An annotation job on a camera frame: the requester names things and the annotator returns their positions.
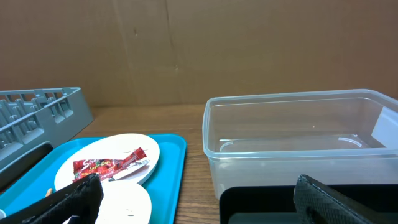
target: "candy wrapper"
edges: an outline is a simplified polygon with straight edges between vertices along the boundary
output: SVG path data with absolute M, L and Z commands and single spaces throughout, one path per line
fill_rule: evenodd
M 136 149 L 127 158 L 121 159 L 83 159 L 73 162 L 74 182 L 89 174 L 98 174 L 101 181 L 118 180 L 149 163 L 141 148 Z

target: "cardboard wall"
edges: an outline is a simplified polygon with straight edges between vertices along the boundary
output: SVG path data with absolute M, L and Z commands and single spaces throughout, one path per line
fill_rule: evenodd
M 0 89 L 91 106 L 370 88 L 398 97 L 394 0 L 3 0 Z

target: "white label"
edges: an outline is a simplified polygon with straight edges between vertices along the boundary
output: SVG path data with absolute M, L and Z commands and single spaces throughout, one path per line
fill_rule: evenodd
M 398 149 L 398 113 L 383 107 L 372 137 L 388 149 Z

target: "container rim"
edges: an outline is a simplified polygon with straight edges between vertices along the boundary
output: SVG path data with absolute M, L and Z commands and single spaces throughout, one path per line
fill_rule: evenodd
M 257 152 L 215 152 L 208 147 L 208 133 L 210 125 L 210 110 L 212 104 L 223 100 L 252 100 L 260 98 L 279 98 L 286 96 L 315 96 L 315 95 L 337 95 L 345 93 L 368 93 L 378 96 L 398 106 L 398 100 L 386 96 L 375 90 L 354 89 L 354 90 L 330 90 L 330 91 L 307 91 L 295 93 L 274 93 L 263 95 L 245 96 L 223 96 L 210 98 L 205 107 L 202 124 L 203 152 L 210 159 L 245 159 L 245 158 L 294 158 L 294 157 L 321 157 L 321 156 L 380 156 L 398 154 L 398 149 L 370 148 L 370 149 L 334 149 L 334 150 L 311 150 L 311 151 L 257 151 Z

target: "red wrapper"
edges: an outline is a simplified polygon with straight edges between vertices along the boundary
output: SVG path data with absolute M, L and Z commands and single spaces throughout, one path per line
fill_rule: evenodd
M 81 178 L 97 173 L 100 180 L 112 178 L 118 172 L 127 169 L 133 162 L 147 157 L 144 150 L 136 149 L 127 158 L 121 159 L 84 159 L 73 162 L 74 182 Z

